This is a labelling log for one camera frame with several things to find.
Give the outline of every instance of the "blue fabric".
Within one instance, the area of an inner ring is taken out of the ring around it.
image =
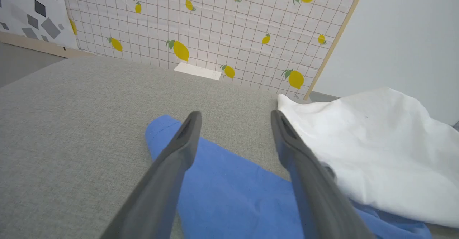
[[[164,115],[146,128],[153,160],[180,126]],[[423,223],[357,203],[354,206],[378,238],[432,238]],[[303,237],[290,182],[203,138],[185,174],[177,210],[185,237],[190,239]]]

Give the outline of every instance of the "wooden strip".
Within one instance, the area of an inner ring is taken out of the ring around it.
[[[80,50],[66,48],[55,43],[36,40],[33,38],[23,37],[7,32],[0,32],[0,41],[5,44],[20,46],[35,51],[53,54],[65,58],[81,57],[81,56],[94,56],[91,53],[83,52]]]
[[[323,60],[322,62],[322,65],[320,66],[316,76],[314,77],[314,80],[313,82],[311,83],[311,86],[309,87],[308,89],[308,92],[306,93],[306,95],[304,96],[304,100],[307,100],[309,95],[311,94],[320,74],[322,73],[323,71],[323,68],[325,68],[325,65],[327,64],[328,62],[328,59],[330,58],[331,54],[333,53],[333,50],[335,49],[336,47],[336,44],[338,43],[338,41],[340,40],[341,38],[341,35],[343,34],[344,32],[344,29],[346,28],[346,25],[347,23],[349,22],[349,20],[351,19],[351,16],[352,16],[352,13],[354,13],[354,10],[355,10],[355,7],[357,7],[357,4],[359,3],[359,0],[354,0],[354,2],[352,3],[351,5],[351,8],[349,9],[349,12],[348,14],[346,15],[346,18],[344,19],[343,21],[343,24],[341,25],[341,28],[340,30],[338,31],[338,34],[336,35],[336,38],[335,40],[333,41],[333,44],[331,45],[330,47],[330,50],[328,50],[328,53],[327,55],[325,56],[325,59]]]

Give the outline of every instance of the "grid pattern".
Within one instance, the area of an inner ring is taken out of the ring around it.
[[[341,28],[353,0],[65,0],[77,27],[81,50],[175,68],[182,60],[166,47],[174,39],[190,53],[188,63],[218,70],[234,68],[223,82],[303,98]],[[135,12],[136,1],[142,7]],[[262,44],[265,34],[271,35]],[[325,45],[318,42],[319,35]],[[106,38],[116,38],[123,51]],[[282,77],[284,70],[304,77],[300,89]]]

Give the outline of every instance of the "wooden frame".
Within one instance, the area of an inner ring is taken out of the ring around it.
[[[65,58],[80,57],[80,56],[94,56],[91,53],[83,52],[80,50],[66,48],[55,43],[41,41],[33,38],[23,37],[7,32],[0,32],[0,41],[5,44],[20,46],[43,53],[53,54]]]
[[[325,56],[325,59],[323,60],[322,62],[322,65],[320,66],[316,76],[314,77],[314,80],[313,82],[311,83],[311,86],[309,86],[309,89],[308,89],[308,92],[306,92],[306,95],[304,96],[304,100],[307,100],[309,95],[311,94],[320,74],[322,73],[323,71],[323,68],[325,68],[325,65],[327,64],[328,62],[328,59],[330,58],[331,54],[333,53],[333,50],[335,49],[336,47],[336,44],[338,43],[338,41],[340,40],[341,38],[341,35],[343,34],[344,32],[344,29],[346,28],[346,25],[347,23],[349,22],[349,20],[351,19],[351,16],[352,16],[352,13],[354,13],[354,10],[355,10],[355,7],[357,7],[357,4],[359,3],[359,0],[354,0],[354,2],[352,3],[351,5],[351,9],[349,9],[349,12],[347,13],[346,15],[346,18],[344,19],[343,21],[343,24],[341,25],[341,28],[340,30],[338,31],[338,34],[336,35],[336,38],[334,39],[333,41],[333,44],[330,46],[330,50],[328,50],[328,53],[327,55]]]

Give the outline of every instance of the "white towel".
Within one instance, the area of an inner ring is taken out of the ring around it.
[[[459,133],[418,100],[388,88],[305,105],[279,94],[278,109],[351,199],[459,228]]]

